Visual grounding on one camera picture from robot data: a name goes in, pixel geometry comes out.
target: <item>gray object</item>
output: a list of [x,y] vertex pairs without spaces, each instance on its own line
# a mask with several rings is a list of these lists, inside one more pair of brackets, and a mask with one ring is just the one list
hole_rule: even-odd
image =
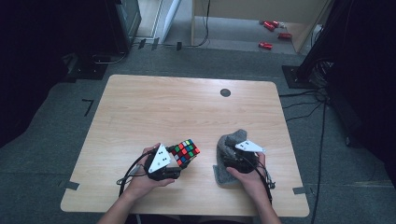
[[235,158],[233,148],[237,143],[241,143],[247,140],[248,133],[245,130],[238,130],[235,133],[225,134],[218,141],[217,146],[217,165],[213,165],[213,171],[215,172],[216,182],[219,185],[230,185],[238,180],[233,177],[228,171],[225,169],[222,155],[226,155],[230,158]]

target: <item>black cable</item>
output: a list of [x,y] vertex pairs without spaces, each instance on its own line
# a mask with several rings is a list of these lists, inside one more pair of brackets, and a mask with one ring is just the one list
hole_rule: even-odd
[[248,159],[246,159],[245,157],[241,156],[241,158],[242,158],[244,161],[246,161],[246,162],[257,172],[257,174],[259,174],[260,179],[262,180],[262,183],[264,184],[265,191],[267,191],[268,199],[269,199],[270,203],[272,204],[273,197],[272,197],[272,195],[271,195],[271,190],[270,190],[270,187],[268,186],[268,183],[267,183],[265,177],[262,175],[262,173],[260,173],[259,169],[257,169],[257,166],[253,165],[253,164],[252,164]]
[[122,194],[123,191],[124,191],[125,184],[127,183],[126,180],[128,179],[129,173],[131,173],[131,170],[136,166],[136,164],[137,164],[140,160],[142,160],[145,156],[147,156],[148,154],[152,153],[152,152],[155,151],[156,149],[157,149],[157,148],[154,148],[154,149],[152,149],[152,150],[150,150],[150,151],[148,151],[148,152],[143,153],[139,158],[137,158],[136,161],[134,161],[134,163],[131,165],[131,167],[130,167],[130,168],[128,169],[128,171],[126,172],[124,178],[119,179],[119,180],[117,181],[117,184],[120,185],[119,197],[121,196],[121,194]]
[[288,106],[282,106],[282,109],[288,109],[295,105],[314,105],[316,103],[317,102],[302,102],[302,103],[292,104],[292,105],[288,105]]
[[351,0],[350,6],[349,6],[349,10],[348,10],[347,15],[346,15],[346,27],[345,27],[345,30],[344,30],[344,38],[343,38],[343,43],[341,44],[341,49],[344,48],[344,46],[346,44],[346,41],[347,41],[347,30],[348,30],[348,25],[349,25],[350,12],[352,11],[354,3],[355,3],[355,0]]
[[122,56],[119,58],[119,59],[117,59],[116,61],[113,61],[113,62],[97,62],[94,58],[95,57],[97,57],[98,55],[97,54],[93,54],[92,55],[92,60],[93,60],[93,62],[94,63],[98,63],[98,64],[113,64],[113,63],[119,63],[120,61],[122,61],[122,59],[124,59],[125,58],[125,56],[126,56],[126,52],[124,52],[123,54],[122,54]]
[[324,94],[324,93],[320,92],[319,90],[318,90],[317,93],[318,93],[318,94],[315,94],[315,98],[317,99],[318,102],[324,103],[324,102],[327,101],[327,94]]
[[[208,20],[209,20],[209,11],[210,11],[210,0],[207,2],[206,21],[205,21],[205,19],[203,17],[204,27],[205,27],[205,30],[206,30],[206,34],[205,34],[205,37],[204,37],[203,41],[199,45],[187,45],[187,46],[183,46],[183,48],[198,48],[198,47],[201,47],[208,40],[208,38],[209,38],[209,27],[208,27],[207,23],[208,23]],[[135,45],[140,45],[140,42],[132,44],[132,46],[135,46]],[[171,44],[157,44],[157,45],[166,46],[166,47],[176,47],[177,46],[177,45],[171,45]]]
[[286,121],[290,121],[290,120],[293,120],[293,119],[309,118],[309,117],[314,113],[314,111],[317,110],[318,107],[320,107],[322,104],[323,104],[323,103],[318,104],[318,105],[311,111],[311,113],[309,113],[308,115],[304,115],[304,116],[300,116],[300,117],[295,117],[295,118],[291,118],[291,119],[286,119]]
[[323,25],[320,26],[320,30],[317,32],[317,34],[315,35],[315,42],[312,42],[312,37],[314,37],[314,32],[311,33],[311,48],[313,47],[313,45],[317,42],[318,37],[320,36],[320,34],[323,31]]
[[270,189],[274,189],[275,188],[275,183],[276,182],[273,182],[272,181],[272,177],[270,176],[270,173],[267,171],[267,168],[265,168],[265,166],[260,162],[260,161],[257,161],[261,166],[261,168],[262,169],[264,169],[264,172],[265,172],[265,178],[266,178],[266,180],[267,180],[267,184],[268,184],[268,187],[270,188]]
[[121,185],[122,180],[125,180],[125,181],[126,181],[125,184],[131,182],[132,178],[129,179],[129,177],[145,176],[145,175],[147,175],[147,174],[143,174],[143,175],[127,175],[127,176],[125,176],[124,178],[119,179],[119,180],[117,181],[117,185]]
[[318,209],[318,198],[320,192],[320,182],[321,182],[321,164],[322,164],[322,152],[323,152],[323,139],[324,139],[324,130],[325,130],[325,121],[326,121],[326,105],[327,103],[323,103],[323,118],[322,118],[322,129],[320,135],[320,146],[319,146],[319,161],[318,161],[318,187],[317,187],[317,198],[315,199],[314,211],[312,212],[311,224],[314,224],[315,218],[317,215]]
[[323,89],[323,88],[318,88],[314,91],[303,91],[303,92],[299,92],[299,93],[281,94],[281,95],[279,95],[279,97],[294,97],[294,96],[301,96],[301,95],[312,95],[312,94],[308,94],[308,93],[311,93],[311,92],[315,93],[315,92],[318,92],[320,89]]
[[318,62],[315,66],[316,70],[313,70],[312,76],[315,79],[312,79],[313,82],[315,81],[317,86],[320,87],[326,87],[328,85],[328,82],[326,80],[326,76],[328,74],[328,71],[332,68],[332,63],[330,62]]

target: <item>black circle marker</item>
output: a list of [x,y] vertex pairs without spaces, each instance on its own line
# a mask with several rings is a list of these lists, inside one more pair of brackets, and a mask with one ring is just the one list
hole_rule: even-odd
[[222,89],[220,91],[220,94],[224,97],[229,97],[231,95],[231,91],[229,91],[228,89]]

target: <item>white triangular marker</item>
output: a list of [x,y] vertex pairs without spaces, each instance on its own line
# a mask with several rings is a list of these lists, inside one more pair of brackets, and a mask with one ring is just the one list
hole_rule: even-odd
[[249,151],[249,152],[265,152],[265,149],[256,145],[252,141],[249,141],[248,139],[245,142],[241,142],[235,145],[236,148],[241,149],[243,151]]
[[157,170],[163,168],[164,166],[171,163],[171,157],[163,144],[157,150],[154,160],[152,161],[150,167],[148,168],[149,173],[156,172]]

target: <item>wire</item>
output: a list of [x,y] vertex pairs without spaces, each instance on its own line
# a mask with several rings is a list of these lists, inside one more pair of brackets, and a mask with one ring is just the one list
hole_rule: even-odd
[[315,34],[315,42],[312,42],[312,37],[314,37],[314,32],[311,33],[311,48],[314,46],[314,44],[317,42],[318,37],[323,31],[323,25],[320,26],[320,30]]
[[[118,60],[116,60],[116,61],[114,61],[114,62],[104,62],[104,63],[102,63],[102,62],[97,62],[96,60],[93,60],[93,62],[94,63],[99,63],[99,64],[112,64],[112,63],[119,63],[122,59],[124,59],[125,58],[125,55],[126,55],[126,52],[124,52],[123,54],[122,54],[122,56],[121,56],[121,58],[120,59],[118,59]],[[93,54],[92,55],[92,58],[94,58],[94,57],[96,57],[96,56],[98,56],[97,54]]]
[[[198,45],[187,45],[187,46],[183,46],[183,48],[198,48],[198,47],[201,47],[207,40],[209,40],[209,27],[208,27],[209,11],[210,11],[210,0],[207,2],[206,19],[205,19],[205,17],[202,17],[204,27],[206,30],[206,34],[205,34],[203,41]],[[140,45],[140,42],[132,44],[132,46],[136,46],[136,45]],[[157,44],[157,45],[166,46],[166,47],[176,47],[177,46],[177,45],[172,45],[172,44]]]
[[270,189],[274,189],[275,188],[275,183],[276,182],[273,182],[272,181],[272,178],[271,178],[271,176],[270,176],[270,173],[268,172],[268,170],[267,170],[267,168],[265,168],[265,166],[260,162],[260,161],[257,161],[261,166],[261,168],[262,169],[264,169],[264,172],[265,172],[265,178],[266,178],[266,181],[267,181],[267,183],[268,183],[268,187],[270,188]]
[[314,90],[314,91],[303,91],[303,92],[299,92],[299,93],[292,93],[292,94],[282,94],[279,95],[279,97],[294,97],[294,96],[301,96],[301,95],[306,95],[308,93],[311,92],[317,92],[318,90]]
[[[117,185],[121,185],[122,180],[125,180],[125,181],[126,181],[126,180],[128,180],[129,177],[147,175],[147,174],[135,175],[135,173],[140,169],[140,166],[143,166],[143,165],[140,165],[140,164],[139,164],[138,166],[136,165],[136,167],[135,167],[127,176],[125,176],[124,178],[119,179],[119,180],[117,181]],[[126,181],[125,184],[131,182],[131,180],[132,180],[132,178],[129,179],[128,181]]]
[[330,69],[332,68],[332,66],[333,63],[331,62],[325,62],[325,61],[317,62],[317,64],[312,69],[311,78],[310,78],[311,81],[316,86],[319,86],[321,88],[327,87],[328,82],[326,80],[326,76],[330,71]]
[[321,169],[322,169],[322,152],[323,152],[323,139],[324,139],[324,130],[325,130],[325,123],[326,123],[326,105],[327,103],[323,103],[323,118],[322,118],[322,129],[320,135],[320,146],[319,146],[319,160],[318,160],[318,187],[317,187],[317,198],[315,199],[314,211],[312,212],[311,224],[314,224],[315,218],[317,215],[318,209],[318,199],[319,199],[319,192],[320,192],[320,182],[321,182]]
[[314,112],[315,110],[318,109],[318,107],[320,107],[321,105],[323,105],[323,103],[318,104],[308,115],[304,115],[304,116],[300,116],[300,117],[295,117],[295,118],[291,118],[291,119],[286,119],[286,121],[290,121],[293,119],[304,119],[304,118],[309,118]]
[[268,186],[268,183],[267,183],[265,177],[262,175],[262,173],[260,173],[259,169],[257,169],[257,166],[253,165],[253,164],[252,164],[247,158],[245,158],[244,156],[240,156],[240,157],[241,157],[244,161],[246,161],[246,162],[257,172],[257,174],[259,174],[260,179],[262,180],[262,183],[264,184],[265,191],[267,191],[268,199],[270,200],[270,203],[272,204],[273,197],[272,197],[272,195],[271,195],[271,190],[270,190],[270,188],[269,188],[269,186]]
[[349,6],[347,16],[346,16],[346,27],[345,27],[345,31],[344,31],[344,39],[343,39],[343,43],[341,45],[341,49],[344,48],[346,41],[347,41],[347,30],[348,30],[348,25],[349,25],[350,12],[352,11],[354,3],[355,3],[355,0],[352,0],[350,3],[350,6]]
[[317,103],[317,102],[303,102],[303,103],[297,103],[297,104],[292,104],[292,105],[288,105],[288,106],[283,106],[282,109],[287,109],[287,108],[290,108],[290,107],[295,106],[295,105],[314,105],[314,104],[316,104],[316,103]]
[[123,191],[124,191],[125,184],[127,183],[126,180],[128,179],[127,177],[128,177],[128,175],[129,175],[129,173],[131,173],[132,168],[134,168],[134,167],[136,166],[136,164],[137,164],[140,160],[142,160],[145,156],[147,156],[148,154],[151,154],[151,153],[152,153],[153,151],[155,151],[156,149],[157,149],[157,148],[154,148],[154,149],[152,149],[152,150],[150,150],[150,151],[147,151],[147,152],[143,153],[139,158],[137,158],[136,161],[134,161],[134,163],[131,165],[131,167],[130,167],[130,168],[128,169],[128,171],[126,172],[124,178],[119,179],[119,180],[117,181],[117,184],[120,185],[119,197],[121,196],[121,194],[122,194]]

